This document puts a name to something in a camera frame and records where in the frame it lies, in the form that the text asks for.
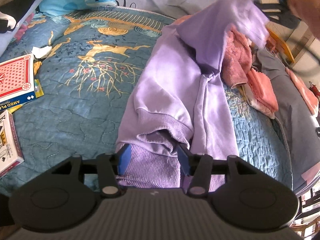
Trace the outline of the person's right hand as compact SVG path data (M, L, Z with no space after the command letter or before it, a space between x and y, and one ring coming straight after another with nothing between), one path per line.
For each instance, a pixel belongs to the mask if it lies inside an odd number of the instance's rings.
M320 36L320 0L287 0L292 14L304 21L313 36Z

